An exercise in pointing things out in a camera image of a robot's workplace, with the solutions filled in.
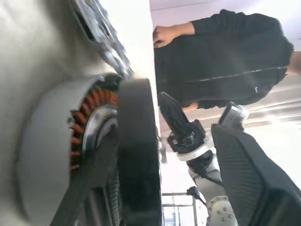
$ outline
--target metal railing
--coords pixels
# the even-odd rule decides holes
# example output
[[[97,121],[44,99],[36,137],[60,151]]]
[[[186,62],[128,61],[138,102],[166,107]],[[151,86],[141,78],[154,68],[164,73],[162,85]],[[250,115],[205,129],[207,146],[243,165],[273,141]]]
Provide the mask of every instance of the metal railing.
[[[202,226],[197,201],[186,193],[163,193],[162,210],[163,226]]]

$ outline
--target white panel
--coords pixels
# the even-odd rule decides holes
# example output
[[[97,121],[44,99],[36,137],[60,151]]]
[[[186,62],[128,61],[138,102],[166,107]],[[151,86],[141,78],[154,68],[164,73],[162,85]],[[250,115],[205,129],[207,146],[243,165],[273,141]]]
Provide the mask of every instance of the white panel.
[[[151,10],[162,10],[166,8],[197,5],[218,0],[150,0]]]
[[[210,17],[212,14],[219,13],[224,8],[236,12],[243,11],[245,8],[253,5],[256,1],[259,0],[248,0],[238,3],[236,0],[211,0],[203,4],[155,10],[151,12],[151,16],[154,27],[158,25],[170,26]]]
[[[243,9],[246,14],[261,13],[277,18],[282,24],[287,38],[299,38],[301,35],[301,1],[300,0],[256,0]]]
[[[301,35],[300,38],[294,39],[294,40],[290,40],[295,48],[295,51],[301,51]]]

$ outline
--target person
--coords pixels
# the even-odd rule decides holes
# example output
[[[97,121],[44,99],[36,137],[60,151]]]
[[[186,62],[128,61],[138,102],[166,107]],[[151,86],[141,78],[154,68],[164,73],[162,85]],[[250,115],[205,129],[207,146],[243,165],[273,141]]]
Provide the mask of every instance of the person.
[[[301,52],[278,20],[222,10],[153,33],[158,93],[188,109],[249,105],[288,73],[301,74]]]

